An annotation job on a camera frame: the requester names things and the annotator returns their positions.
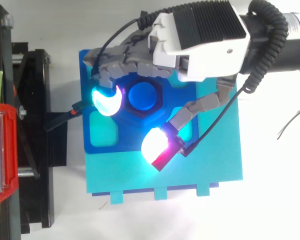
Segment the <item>coiled black cable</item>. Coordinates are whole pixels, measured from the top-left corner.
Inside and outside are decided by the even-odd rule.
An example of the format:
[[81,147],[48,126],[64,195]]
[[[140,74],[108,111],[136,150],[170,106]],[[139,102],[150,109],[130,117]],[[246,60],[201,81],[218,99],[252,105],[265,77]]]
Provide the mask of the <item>coiled black cable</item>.
[[93,64],[93,68],[91,70],[91,76],[94,76],[96,74],[99,73],[99,61],[101,59],[102,54],[104,54],[104,51],[106,50],[106,48],[108,47],[108,45],[120,34],[122,33],[126,28],[128,28],[129,26],[131,26],[132,24],[134,24],[138,19],[135,18],[133,20],[131,20],[130,22],[128,22],[126,25],[124,25],[123,27],[121,27],[118,31],[115,32],[115,34],[113,34],[108,41],[105,42],[105,44],[102,46],[102,48],[100,49],[98,55],[96,56],[96,59],[94,61]]
[[248,15],[256,13],[267,24],[274,27],[269,38],[267,49],[254,70],[245,81],[243,91],[247,94],[255,92],[268,70],[273,66],[284,48],[288,37],[288,23],[283,14],[271,3],[265,0],[253,0],[248,8]]

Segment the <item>led light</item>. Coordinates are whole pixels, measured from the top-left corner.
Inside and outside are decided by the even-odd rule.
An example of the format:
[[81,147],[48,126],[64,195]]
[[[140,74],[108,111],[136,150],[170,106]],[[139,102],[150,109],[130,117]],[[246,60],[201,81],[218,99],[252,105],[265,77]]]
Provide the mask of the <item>led light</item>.
[[105,96],[101,94],[96,88],[92,90],[92,101],[96,109],[104,116],[112,116],[116,114],[121,106],[122,93],[118,86],[116,86],[116,93],[114,96]]
[[166,134],[159,127],[152,128],[143,139],[141,153],[144,159],[152,164],[168,146]]

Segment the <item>black metal frame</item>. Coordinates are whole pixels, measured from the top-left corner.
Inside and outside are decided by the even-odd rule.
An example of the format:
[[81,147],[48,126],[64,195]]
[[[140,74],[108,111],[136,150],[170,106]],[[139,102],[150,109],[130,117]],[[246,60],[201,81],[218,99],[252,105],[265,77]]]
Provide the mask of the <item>black metal frame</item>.
[[67,123],[48,133],[44,130],[46,122],[58,115],[47,109],[49,56],[42,49],[21,52],[25,44],[12,44],[13,54],[23,54],[21,63],[13,65],[16,108],[27,111],[17,122],[18,166],[31,167],[34,175],[19,178],[22,234],[30,232],[31,223],[41,223],[42,228],[54,223],[52,167],[66,165],[68,130]]
[[[62,114],[50,113],[47,106],[48,55],[42,49],[28,51],[27,43],[12,44],[11,30],[2,26],[6,14],[0,5],[1,103],[27,111],[17,118],[18,167],[31,167],[33,173],[19,177],[19,189],[0,204],[0,240],[15,240],[30,232],[31,223],[42,228],[54,223],[52,167],[67,164],[68,124],[45,132],[44,124]],[[12,54],[23,54],[21,63],[13,65]]]

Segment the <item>white background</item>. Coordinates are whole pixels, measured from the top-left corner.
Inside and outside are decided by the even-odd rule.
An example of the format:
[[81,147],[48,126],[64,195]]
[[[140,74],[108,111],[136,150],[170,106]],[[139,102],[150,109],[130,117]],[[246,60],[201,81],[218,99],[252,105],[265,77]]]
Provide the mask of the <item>white background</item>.
[[[283,13],[300,12],[300,0],[271,1]],[[81,99],[78,52],[100,47],[140,11],[182,0],[0,0],[14,16],[14,42],[45,49],[50,68],[51,110],[65,112]],[[245,14],[249,0],[232,0]],[[131,31],[120,35],[119,44]],[[242,85],[246,76],[240,76]],[[300,73],[268,74],[252,95],[239,97],[243,181],[221,183],[209,197],[195,190],[124,196],[86,194],[82,119],[68,124],[67,167],[53,169],[55,223],[30,226],[23,240],[300,240],[300,116],[282,139],[278,131],[300,110]]]

